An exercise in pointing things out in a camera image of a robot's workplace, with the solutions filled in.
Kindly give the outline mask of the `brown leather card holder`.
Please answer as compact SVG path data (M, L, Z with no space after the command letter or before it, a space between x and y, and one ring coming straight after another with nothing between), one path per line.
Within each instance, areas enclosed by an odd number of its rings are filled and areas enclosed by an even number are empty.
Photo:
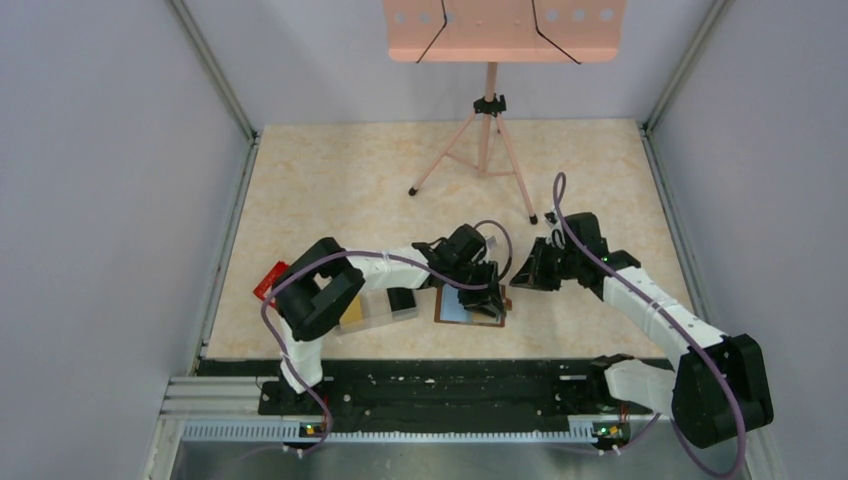
M451 286L436 291L434 322L439 324L503 328L512 309L509 298L504 300L506 312L497 317L466 310L459 302L459 291Z

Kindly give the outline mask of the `clear acrylic card box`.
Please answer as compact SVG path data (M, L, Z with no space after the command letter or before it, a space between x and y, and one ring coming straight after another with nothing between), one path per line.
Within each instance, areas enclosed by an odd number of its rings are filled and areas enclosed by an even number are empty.
M335 328L335 332L340 335L352 334L363 330L379 328L397 322L411 320L418 316L419 309L417 300L416 309L392 313L390 311L387 290L388 289L372 290L358 294L362 298L364 321L358 325L348 328L342 328L338 325Z

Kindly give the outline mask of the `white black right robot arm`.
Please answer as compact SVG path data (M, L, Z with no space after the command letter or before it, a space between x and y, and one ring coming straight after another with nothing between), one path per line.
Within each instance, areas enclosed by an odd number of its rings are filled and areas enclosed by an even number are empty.
M511 286L556 291L576 281L628 317L668 359L662 369L628 355L602 356L586 385L589 404L612 412L632 402L669 416L698 448L731 439L742 423L772 423L774 409L762 349L749 335L729 336L664 292L625 250L612 251L590 212L558 220L535 239Z

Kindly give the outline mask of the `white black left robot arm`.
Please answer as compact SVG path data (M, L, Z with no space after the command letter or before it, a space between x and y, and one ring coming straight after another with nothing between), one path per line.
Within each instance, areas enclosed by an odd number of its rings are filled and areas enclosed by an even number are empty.
M302 414L317 407L323 338L361 293L449 285L466 311L498 318L506 312L501 279L485 238L468 224L447 237L386 251L348 250L333 237L319 239L274 280L260 308L282 354L283 401Z

